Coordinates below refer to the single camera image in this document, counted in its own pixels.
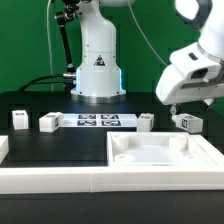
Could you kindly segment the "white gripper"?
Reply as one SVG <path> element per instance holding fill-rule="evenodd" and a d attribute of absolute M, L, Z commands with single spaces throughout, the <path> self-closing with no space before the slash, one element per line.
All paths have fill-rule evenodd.
<path fill-rule="evenodd" d="M 224 97 L 224 60 L 193 43 L 170 55 L 171 64 L 162 73 L 156 95 L 164 105 L 209 101 Z"/>

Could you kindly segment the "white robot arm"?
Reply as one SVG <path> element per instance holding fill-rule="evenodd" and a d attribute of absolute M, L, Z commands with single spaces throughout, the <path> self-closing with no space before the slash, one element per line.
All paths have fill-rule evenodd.
<path fill-rule="evenodd" d="M 72 94 L 80 100 L 112 102 L 126 94 L 116 64 L 116 28 L 101 7 L 131 6 L 135 0 L 81 0 L 76 15 L 82 32 L 82 63 Z M 175 10 L 200 32 L 193 44 L 170 55 L 156 95 L 165 105 L 211 103 L 224 97 L 224 0 L 175 0 Z"/>

